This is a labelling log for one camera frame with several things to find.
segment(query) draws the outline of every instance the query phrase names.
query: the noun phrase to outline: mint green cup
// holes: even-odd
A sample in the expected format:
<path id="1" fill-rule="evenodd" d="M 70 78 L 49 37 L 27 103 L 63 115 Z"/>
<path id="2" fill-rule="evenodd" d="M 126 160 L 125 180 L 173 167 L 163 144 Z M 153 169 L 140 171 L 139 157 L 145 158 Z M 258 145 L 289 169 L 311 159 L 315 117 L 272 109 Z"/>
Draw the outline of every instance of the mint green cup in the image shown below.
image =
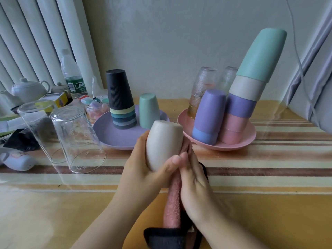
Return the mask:
<path id="1" fill-rule="evenodd" d="M 154 121 L 160 119 L 157 97 L 153 93 L 144 93 L 139 97 L 139 125 L 151 129 Z"/>

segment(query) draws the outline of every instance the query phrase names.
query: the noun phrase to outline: ribbed black cup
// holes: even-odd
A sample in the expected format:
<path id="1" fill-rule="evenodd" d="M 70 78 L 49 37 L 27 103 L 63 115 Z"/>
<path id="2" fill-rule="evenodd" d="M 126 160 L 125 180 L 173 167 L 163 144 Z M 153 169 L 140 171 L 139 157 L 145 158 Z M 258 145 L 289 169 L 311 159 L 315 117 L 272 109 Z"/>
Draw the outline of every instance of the ribbed black cup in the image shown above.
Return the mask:
<path id="1" fill-rule="evenodd" d="M 111 109 L 123 110 L 134 105 L 125 70 L 106 71 L 106 81 Z"/>

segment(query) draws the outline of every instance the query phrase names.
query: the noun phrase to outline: table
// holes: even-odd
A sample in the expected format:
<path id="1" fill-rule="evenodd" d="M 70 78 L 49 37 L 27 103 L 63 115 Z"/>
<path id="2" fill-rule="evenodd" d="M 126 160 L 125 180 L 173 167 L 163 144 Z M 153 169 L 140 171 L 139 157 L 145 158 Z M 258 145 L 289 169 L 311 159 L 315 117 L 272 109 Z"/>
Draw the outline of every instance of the table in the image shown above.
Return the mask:
<path id="1" fill-rule="evenodd" d="M 171 121 L 188 100 L 159 100 Z M 222 152 L 193 146 L 207 167 L 224 213 L 270 248 L 330 248 L 332 136 L 277 101 L 259 101 L 255 141 Z M 66 249 L 112 199 L 130 151 L 105 148 L 107 160 L 88 175 L 53 167 L 44 153 L 28 172 L 0 166 L 0 249 Z M 143 229 L 160 227 L 167 190 L 142 213 L 125 249 L 147 248 Z M 201 248 L 210 248 L 203 240 Z"/>

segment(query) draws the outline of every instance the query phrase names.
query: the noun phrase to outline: clear drinking glass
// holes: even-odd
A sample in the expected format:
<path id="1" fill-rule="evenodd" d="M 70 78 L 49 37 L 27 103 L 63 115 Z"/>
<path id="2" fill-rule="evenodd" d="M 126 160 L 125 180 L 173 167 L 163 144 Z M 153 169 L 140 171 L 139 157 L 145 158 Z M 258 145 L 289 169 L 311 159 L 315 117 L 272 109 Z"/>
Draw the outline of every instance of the clear drinking glass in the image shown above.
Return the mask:
<path id="1" fill-rule="evenodd" d="M 98 140 L 84 109 L 67 106 L 51 113 L 70 171 L 89 173 L 103 164 L 106 152 Z"/>
<path id="2" fill-rule="evenodd" d="M 221 83 L 220 83 L 220 89 L 228 95 L 228 92 L 230 90 L 230 87 L 233 84 L 233 81 L 235 79 L 237 68 L 232 66 L 227 66 L 225 70 L 222 73 Z"/>
<path id="3" fill-rule="evenodd" d="M 41 149 L 52 163 L 66 161 L 50 114 L 57 106 L 51 100 L 36 100 L 23 104 L 17 112 L 27 124 Z"/>
<path id="4" fill-rule="evenodd" d="M 190 118 L 195 119 L 198 106 L 205 91 L 208 89 L 216 88 L 218 82 L 215 78 L 216 74 L 217 69 L 211 67 L 201 67 L 200 71 L 198 72 L 189 100 L 187 114 Z"/>

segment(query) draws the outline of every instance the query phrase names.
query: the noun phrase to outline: cable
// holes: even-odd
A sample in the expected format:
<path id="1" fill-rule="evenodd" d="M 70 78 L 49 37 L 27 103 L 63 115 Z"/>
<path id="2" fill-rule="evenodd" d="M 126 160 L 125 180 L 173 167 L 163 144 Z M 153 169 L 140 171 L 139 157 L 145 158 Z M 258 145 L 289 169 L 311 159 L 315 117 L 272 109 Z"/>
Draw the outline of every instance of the cable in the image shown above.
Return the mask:
<path id="1" fill-rule="evenodd" d="M 313 116 L 315 118 L 315 123 L 316 125 L 320 128 L 320 125 L 319 125 L 319 119 L 318 119 L 318 116 L 317 116 L 317 113 L 316 113 L 316 110 L 315 110 L 315 106 L 313 105 L 312 103 L 312 100 L 310 99 L 310 96 L 309 96 L 309 93 L 307 92 L 307 89 L 305 87 L 305 77 L 304 77 L 304 73 L 303 73 L 303 68 L 302 68 L 302 63 L 301 63 L 301 60 L 300 60 L 300 57 L 298 56 L 298 52 L 297 52 L 297 48 L 296 48 L 296 41 L 295 41 L 295 25 L 294 25 L 294 17 L 293 17 L 293 13 L 292 13 L 292 10 L 290 9 L 290 5 L 289 5 L 289 2 L 288 0 L 286 0 L 287 2 L 287 7 L 288 7 L 288 11 L 289 11 L 289 15 L 291 17 L 291 21 L 292 21 L 292 28 L 293 28 L 293 40 L 294 40 L 294 50 L 295 50 L 295 54 L 296 54 L 296 57 L 297 57 L 297 62 L 298 62 L 298 66 L 300 68 L 300 75 L 301 75 L 301 82 L 303 83 L 303 89 L 305 91 L 305 95 L 307 97 L 307 100 L 310 104 L 310 108 L 312 110 L 312 113 L 313 113 Z"/>

